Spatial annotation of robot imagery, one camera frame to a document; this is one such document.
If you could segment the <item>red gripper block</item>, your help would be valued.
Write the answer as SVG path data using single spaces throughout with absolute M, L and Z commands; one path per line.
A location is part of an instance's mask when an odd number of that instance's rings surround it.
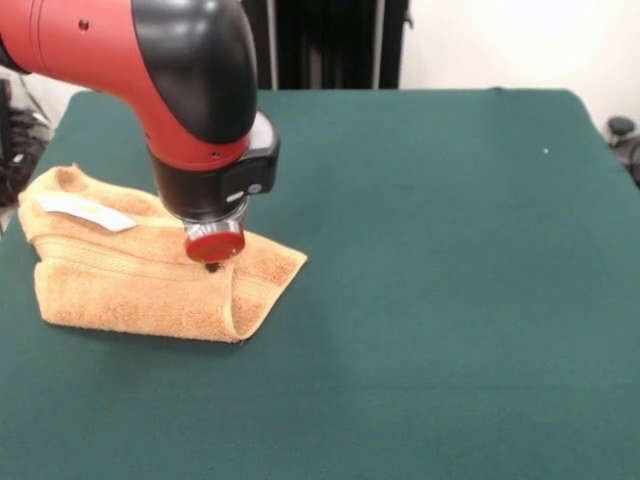
M 205 264 L 209 273 L 218 271 L 220 264 L 239 254 L 245 247 L 242 232 L 216 232 L 196 239 L 187 239 L 185 251 L 189 259 Z

